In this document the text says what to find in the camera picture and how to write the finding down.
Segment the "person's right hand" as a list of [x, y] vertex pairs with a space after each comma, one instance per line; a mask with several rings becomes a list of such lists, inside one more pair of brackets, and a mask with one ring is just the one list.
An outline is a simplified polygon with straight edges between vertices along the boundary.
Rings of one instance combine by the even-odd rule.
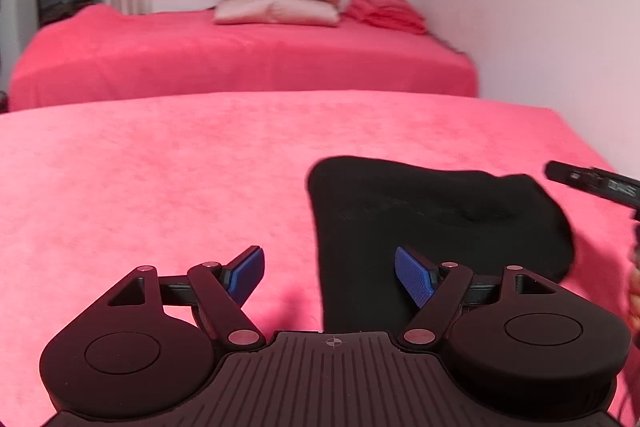
[[632, 246], [629, 253], [629, 260], [632, 264], [632, 268], [628, 277], [628, 312], [627, 319], [631, 332], [634, 333], [636, 338], [636, 346], [639, 346], [639, 331], [640, 331], [640, 227], [634, 226], [634, 246]]

